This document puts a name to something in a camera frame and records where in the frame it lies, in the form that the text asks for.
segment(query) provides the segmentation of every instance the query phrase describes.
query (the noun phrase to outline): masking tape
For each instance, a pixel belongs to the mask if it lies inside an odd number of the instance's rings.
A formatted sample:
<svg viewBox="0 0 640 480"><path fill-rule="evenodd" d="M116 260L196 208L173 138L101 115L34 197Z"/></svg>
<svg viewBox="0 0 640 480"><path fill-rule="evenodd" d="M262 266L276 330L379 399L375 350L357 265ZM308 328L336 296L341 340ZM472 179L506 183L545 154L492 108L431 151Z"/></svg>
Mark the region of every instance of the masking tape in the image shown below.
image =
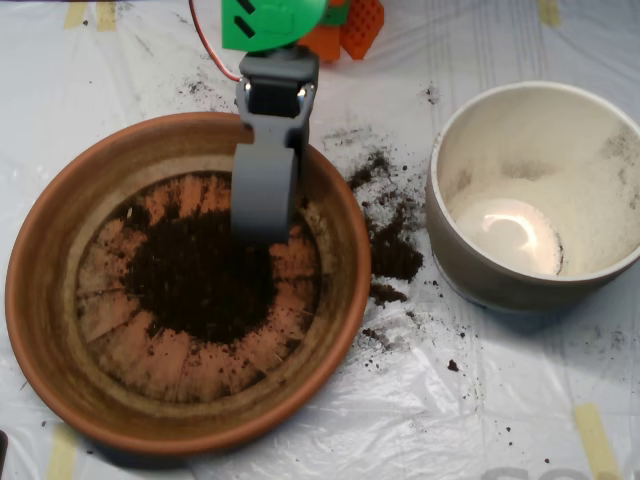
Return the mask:
<svg viewBox="0 0 640 480"><path fill-rule="evenodd" d="M538 0L538 16L548 27L557 28L562 24L558 0Z"/></svg>
<svg viewBox="0 0 640 480"><path fill-rule="evenodd" d="M99 32L116 31L116 2L97 2L96 16L98 17Z"/></svg>
<svg viewBox="0 0 640 480"><path fill-rule="evenodd" d="M67 10L67 16L64 19L65 30L79 26L84 19L84 12L86 11L87 2L69 3L69 10Z"/></svg>
<svg viewBox="0 0 640 480"><path fill-rule="evenodd" d="M73 430L64 423L56 425L47 480L72 480L77 449L78 439Z"/></svg>
<svg viewBox="0 0 640 480"><path fill-rule="evenodd" d="M595 403L579 405L574 416L591 474L595 480L623 480Z"/></svg>

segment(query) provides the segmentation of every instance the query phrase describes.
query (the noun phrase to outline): table surface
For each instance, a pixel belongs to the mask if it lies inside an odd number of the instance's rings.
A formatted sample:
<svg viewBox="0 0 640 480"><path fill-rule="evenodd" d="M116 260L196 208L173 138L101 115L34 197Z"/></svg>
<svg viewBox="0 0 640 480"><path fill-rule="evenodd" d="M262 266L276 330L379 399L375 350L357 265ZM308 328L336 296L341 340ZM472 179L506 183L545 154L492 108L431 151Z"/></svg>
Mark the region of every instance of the table surface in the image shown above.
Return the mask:
<svg viewBox="0 0 640 480"><path fill-rule="evenodd" d="M556 4L559 15L550 15ZM366 60L354 63L343 53L323 66L311 134L346 177L371 152L386 152L398 175L356 191L380 222L391 218L393 205L375 200L391 190L411 196L421 211L435 135L454 109L492 86L565 82L640 120L635 0L384 5L385 26ZM217 0L197 6L219 42ZM105 27L108 8L0 3L3 282L30 207L80 152L148 118L234 110L234 85L208 59L186 1L117 2L114 23ZM223 57L237 67L238 54ZM65 430L25 383L0 321L0 429L10 437L3 480L591 478L573 417L573 408L588 402L600 411L624 477L634 478L640 267L567 311L497 315L446 285L424 219L414 220L411 241L424 264L411 282L385 279L407 301L370 300L363 320L363 329L385 341L360 333L327 385L284 425L171 472L118 467ZM448 369L450 360L459 371Z"/></svg>

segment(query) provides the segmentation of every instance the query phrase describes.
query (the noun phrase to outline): white ceramic pot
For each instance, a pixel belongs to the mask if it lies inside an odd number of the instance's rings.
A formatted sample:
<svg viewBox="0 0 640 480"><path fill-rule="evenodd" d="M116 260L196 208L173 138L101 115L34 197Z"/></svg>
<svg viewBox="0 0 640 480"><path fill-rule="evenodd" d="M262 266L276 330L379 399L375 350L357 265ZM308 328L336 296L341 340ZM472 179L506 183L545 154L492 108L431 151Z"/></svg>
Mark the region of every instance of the white ceramic pot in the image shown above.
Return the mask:
<svg viewBox="0 0 640 480"><path fill-rule="evenodd" d="M574 303L640 255L640 127L566 85L490 90L438 136L426 204L461 294L518 311Z"/></svg>

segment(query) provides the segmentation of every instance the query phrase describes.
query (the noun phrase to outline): soil crumb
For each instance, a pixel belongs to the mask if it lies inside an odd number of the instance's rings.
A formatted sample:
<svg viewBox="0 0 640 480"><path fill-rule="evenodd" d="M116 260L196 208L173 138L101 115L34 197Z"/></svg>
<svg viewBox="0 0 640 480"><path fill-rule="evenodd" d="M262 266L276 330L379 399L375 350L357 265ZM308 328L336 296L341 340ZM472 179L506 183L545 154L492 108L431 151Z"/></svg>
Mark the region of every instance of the soil crumb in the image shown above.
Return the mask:
<svg viewBox="0 0 640 480"><path fill-rule="evenodd" d="M271 255L266 246L245 247L232 237L228 210L198 208L181 218L174 202L151 226L132 207L126 215L147 240L121 281L154 314L150 337L171 329L230 344L265 322L277 293Z"/></svg>
<svg viewBox="0 0 640 480"><path fill-rule="evenodd" d="M386 350L389 350L389 348L391 348L389 339L384 334L378 333L372 328L365 328L362 331L362 334L365 337L369 337L369 338L372 338L373 340L378 341Z"/></svg>
<svg viewBox="0 0 640 480"><path fill-rule="evenodd" d="M376 305L383 307L388 302L407 301L407 296L404 293L397 291L390 285L380 285L379 283L371 285L369 296L375 300Z"/></svg>
<svg viewBox="0 0 640 480"><path fill-rule="evenodd" d="M401 203L387 226L379 228L367 222L374 275L411 281L422 267L424 256L403 238L406 220L406 205Z"/></svg>
<svg viewBox="0 0 640 480"><path fill-rule="evenodd" d="M369 183L373 180L374 175L386 174L389 175L389 158L385 154L384 150L374 150L367 158L367 163L364 167L356 170L347 182L351 190L361 187L362 185Z"/></svg>
<svg viewBox="0 0 640 480"><path fill-rule="evenodd" d="M372 201L362 202L371 242L372 273L378 277L411 281L424 261L423 255L409 241L409 233L419 228L416 218L422 209L414 199L418 189L400 191L397 182L392 180L392 176L398 175L397 170L389 160L388 149L378 148L369 154L365 165L351 175L348 184L355 191L374 180L390 181L390 185ZM390 222L376 221L373 208L377 205L391 210Z"/></svg>

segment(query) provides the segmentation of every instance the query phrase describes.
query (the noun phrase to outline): orange lattice part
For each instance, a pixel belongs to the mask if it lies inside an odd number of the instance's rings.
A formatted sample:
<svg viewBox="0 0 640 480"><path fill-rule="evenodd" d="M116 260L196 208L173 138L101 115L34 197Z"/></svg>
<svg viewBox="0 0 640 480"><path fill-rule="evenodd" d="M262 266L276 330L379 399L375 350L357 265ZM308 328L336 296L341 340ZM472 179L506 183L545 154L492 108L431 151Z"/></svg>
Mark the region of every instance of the orange lattice part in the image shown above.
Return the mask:
<svg viewBox="0 0 640 480"><path fill-rule="evenodd" d="M362 60L384 25L379 0L351 0L349 18L341 27L340 43L354 60Z"/></svg>
<svg viewBox="0 0 640 480"><path fill-rule="evenodd" d="M298 43L309 47L323 62L340 58L340 27L318 25Z"/></svg>

